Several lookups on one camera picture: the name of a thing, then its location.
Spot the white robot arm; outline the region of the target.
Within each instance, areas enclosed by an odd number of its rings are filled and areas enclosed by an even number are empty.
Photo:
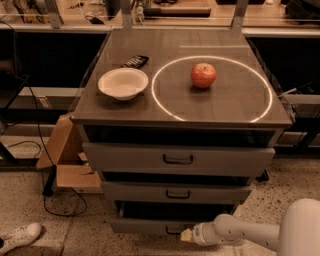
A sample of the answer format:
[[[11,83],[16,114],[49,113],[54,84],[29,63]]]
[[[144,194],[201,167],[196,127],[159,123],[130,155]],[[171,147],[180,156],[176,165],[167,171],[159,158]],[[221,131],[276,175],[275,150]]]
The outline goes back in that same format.
[[[250,223],[229,214],[212,222],[198,223],[181,233],[184,242],[209,245],[236,245],[251,241],[277,256],[320,256],[320,202],[299,199],[285,211],[280,225]]]

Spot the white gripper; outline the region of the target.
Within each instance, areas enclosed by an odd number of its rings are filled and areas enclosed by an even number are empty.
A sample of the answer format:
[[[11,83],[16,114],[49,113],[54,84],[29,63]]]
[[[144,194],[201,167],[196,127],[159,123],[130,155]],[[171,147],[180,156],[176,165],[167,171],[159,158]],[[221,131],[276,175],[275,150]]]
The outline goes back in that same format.
[[[201,246],[216,245],[220,236],[216,233],[213,222],[203,222],[196,224],[192,229],[184,230],[180,235],[183,242],[194,242]]]

